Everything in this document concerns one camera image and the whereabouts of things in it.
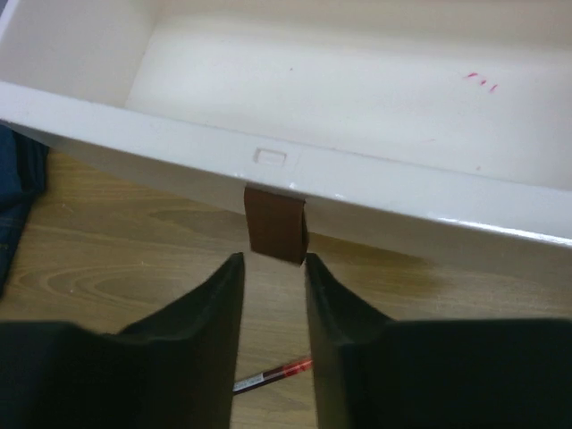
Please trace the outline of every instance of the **red pen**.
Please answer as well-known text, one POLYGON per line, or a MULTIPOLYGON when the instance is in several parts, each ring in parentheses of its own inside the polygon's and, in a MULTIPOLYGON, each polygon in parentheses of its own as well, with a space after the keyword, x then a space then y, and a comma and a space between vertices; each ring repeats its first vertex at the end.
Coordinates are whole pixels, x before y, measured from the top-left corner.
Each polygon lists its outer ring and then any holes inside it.
POLYGON ((252 377, 240 380, 234 384, 232 391, 235 395, 240 395, 245 391, 252 391, 269 383, 274 383, 287 377, 303 373, 312 367, 312 358, 305 357, 297 362, 285 366, 278 366, 277 368, 265 371, 261 374, 253 375, 252 377))

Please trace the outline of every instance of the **wooden table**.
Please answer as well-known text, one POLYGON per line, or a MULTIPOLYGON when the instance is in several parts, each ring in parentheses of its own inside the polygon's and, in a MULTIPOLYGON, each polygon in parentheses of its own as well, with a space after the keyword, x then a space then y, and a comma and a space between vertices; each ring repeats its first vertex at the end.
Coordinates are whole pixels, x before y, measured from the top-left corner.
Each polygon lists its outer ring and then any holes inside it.
MULTIPOLYGON (((317 235, 310 248, 391 317, 572 315, 572 284, 434 265, 317 235)), ((237 251, 247 259, 237 373, 243 377, 309 352, 302 269, 250 253, 241 215, 53 152, 49 191, 29 218, 0 318, 68 319, 114 332, 194 288, 237 251)), ((315 427, 313 395, 309 372, 246 393, 234 401, 232 427, 315 427)))

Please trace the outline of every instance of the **dark blue fabric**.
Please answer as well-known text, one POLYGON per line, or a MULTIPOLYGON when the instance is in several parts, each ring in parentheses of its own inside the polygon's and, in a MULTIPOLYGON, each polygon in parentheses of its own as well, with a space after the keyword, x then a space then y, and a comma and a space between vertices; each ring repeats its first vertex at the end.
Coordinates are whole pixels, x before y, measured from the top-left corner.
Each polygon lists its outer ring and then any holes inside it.
POLYGON ((47 150, 0 125, 0 297, 29 210, 46 188, 47 150))

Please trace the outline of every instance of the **brown tape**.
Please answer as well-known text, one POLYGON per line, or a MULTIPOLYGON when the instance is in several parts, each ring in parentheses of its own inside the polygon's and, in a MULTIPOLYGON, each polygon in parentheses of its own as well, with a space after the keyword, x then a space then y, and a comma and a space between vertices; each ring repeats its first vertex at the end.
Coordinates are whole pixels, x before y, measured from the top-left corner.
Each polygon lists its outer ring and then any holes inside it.
POLYGON ((304 204, 303 199, 245 188, 244 207, 252 251, 302 264, 308 243, 304 204))

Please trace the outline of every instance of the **white plastic tray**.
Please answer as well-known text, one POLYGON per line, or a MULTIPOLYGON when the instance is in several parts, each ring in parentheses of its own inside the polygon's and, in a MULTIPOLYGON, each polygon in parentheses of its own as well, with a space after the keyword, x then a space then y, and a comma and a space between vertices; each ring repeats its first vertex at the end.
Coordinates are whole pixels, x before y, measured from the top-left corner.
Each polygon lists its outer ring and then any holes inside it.
POLYGON ((491 232, 571 255, 566 0, 11 0, 0 80, 14 128, 190 198, 264 185, 312 231, 489 268, 491 232))

